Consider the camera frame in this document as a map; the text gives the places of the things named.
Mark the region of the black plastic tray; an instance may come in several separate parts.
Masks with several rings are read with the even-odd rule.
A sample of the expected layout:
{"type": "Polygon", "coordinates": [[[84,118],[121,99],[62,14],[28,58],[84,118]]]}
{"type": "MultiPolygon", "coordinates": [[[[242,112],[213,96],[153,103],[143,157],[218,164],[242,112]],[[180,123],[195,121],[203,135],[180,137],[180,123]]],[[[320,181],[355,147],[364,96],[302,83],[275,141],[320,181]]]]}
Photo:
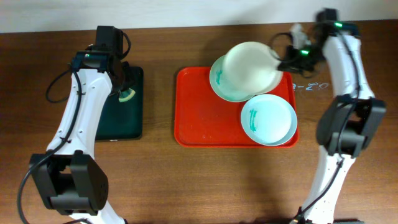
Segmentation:
{"type": "Polygon", "coordinates": [[[122,141],[142,136],[144,104],[144,71],[130,67],[135,83],[131,87],[135,95],[127,102],[120,102],[118,95],[109,96],[104,104],[98,129],[97,141],[122,141]]]}

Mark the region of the red plastic tray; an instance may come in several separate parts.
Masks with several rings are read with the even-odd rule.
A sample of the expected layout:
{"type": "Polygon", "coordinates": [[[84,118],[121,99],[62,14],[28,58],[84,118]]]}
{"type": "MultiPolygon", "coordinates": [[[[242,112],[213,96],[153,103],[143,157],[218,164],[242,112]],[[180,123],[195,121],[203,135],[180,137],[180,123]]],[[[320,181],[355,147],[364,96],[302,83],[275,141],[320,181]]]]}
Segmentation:
{"type": "Polygon", "coordinates": [[[177,74],[175,140],[184,147],[272,148],[253,141],[244,130],[260,109],[255,98],[230,102],[210,85],[210,67],[187,67],[177,74]]]}

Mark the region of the mint green plate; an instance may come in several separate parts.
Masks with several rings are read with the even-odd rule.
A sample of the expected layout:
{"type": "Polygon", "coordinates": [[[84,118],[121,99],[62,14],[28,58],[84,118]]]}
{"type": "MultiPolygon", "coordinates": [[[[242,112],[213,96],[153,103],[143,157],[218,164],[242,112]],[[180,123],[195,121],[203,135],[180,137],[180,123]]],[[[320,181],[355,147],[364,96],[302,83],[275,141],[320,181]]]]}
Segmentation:
{"type": "Polygon", "coordinates": [[[238,90],[223,73],[224,55],[218,58],[210,69],[210,85],[213,91],[222,99],[230,102],[243,102],[254,95],[238,90]]]}

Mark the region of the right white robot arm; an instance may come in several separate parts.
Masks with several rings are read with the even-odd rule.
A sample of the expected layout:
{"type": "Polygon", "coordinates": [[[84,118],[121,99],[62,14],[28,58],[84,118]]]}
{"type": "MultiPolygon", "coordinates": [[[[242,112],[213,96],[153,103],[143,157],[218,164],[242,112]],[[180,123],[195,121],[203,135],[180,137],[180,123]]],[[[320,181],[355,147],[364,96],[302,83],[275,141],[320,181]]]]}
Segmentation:
{"type": "Polygon", "coordinates": [[[303,75],[326,62],[333,101],[316,130],[318,167],[310,193],[292,223],[334,223],[336,203],[345,178],[365,150],[385,113],[386,104],[369,87],[361,60],[361,40],[355,24],[342,22],[336,9],[317,13],[311,33],[294,25],[286,35],[291,44],[277,69],[303,75]]]}

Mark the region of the white plate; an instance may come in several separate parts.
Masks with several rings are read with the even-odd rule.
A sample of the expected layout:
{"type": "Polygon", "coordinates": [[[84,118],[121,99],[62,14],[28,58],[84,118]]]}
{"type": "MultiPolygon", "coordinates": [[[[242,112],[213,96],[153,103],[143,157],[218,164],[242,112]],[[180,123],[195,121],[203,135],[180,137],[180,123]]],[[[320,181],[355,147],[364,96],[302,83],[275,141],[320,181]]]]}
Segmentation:
{"type": "Polygon", "coordinates": [[[243,42],[232,47],[222,63],[223,73],[231,84],[250,95],[272,91],[280,83],[283,72],[275,52],[260,42],[243,42]]]}

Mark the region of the green sponge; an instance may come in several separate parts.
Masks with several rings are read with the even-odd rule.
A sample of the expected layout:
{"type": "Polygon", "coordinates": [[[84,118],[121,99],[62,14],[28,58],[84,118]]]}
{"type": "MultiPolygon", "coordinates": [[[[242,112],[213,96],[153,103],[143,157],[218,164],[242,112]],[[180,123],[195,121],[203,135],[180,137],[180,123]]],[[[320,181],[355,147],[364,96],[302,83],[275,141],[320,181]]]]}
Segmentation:
{"type": "Polygon", "coordinates": [[[118,100],[120,103],[125,103],[125,102],[131,100],[135,94],[136,94],[136,92],[133,89],[128,88],[127,90],[123,90],[123,91],[119,92],[118,100]]]}

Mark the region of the light blue plate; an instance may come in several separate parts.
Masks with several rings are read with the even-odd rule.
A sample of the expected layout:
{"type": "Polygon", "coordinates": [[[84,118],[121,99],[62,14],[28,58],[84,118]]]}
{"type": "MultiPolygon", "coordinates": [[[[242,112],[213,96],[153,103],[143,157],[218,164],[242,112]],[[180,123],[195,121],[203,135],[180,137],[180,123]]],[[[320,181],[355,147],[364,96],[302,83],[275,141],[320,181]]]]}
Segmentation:
{"type": "Polygon", "coordinates": [[[270,147],[289,142],[298,126],[293,106],[271,94],[257,95],[248,100],[241,110],[240,122],[251,140],[270,147]]]}

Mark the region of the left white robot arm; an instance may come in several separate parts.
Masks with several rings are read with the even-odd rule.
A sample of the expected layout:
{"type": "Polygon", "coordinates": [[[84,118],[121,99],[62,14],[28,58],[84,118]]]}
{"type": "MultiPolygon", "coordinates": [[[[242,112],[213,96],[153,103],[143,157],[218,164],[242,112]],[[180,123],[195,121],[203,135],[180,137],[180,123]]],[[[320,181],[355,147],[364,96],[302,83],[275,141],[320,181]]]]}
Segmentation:
{"type": "Polygon", "coordinates": [[[108,202],[109,182],[95,161],[95,137],[104,104],[135,92],[134,73],[124,58],[129,37],[114,26],[99,26],[96,40],[76,53],[67,70],[72,78],[60,126],[44,154],[33,154],[20,186],[33,178],[44,206],[73,223],[126,223],[108,202]]]}

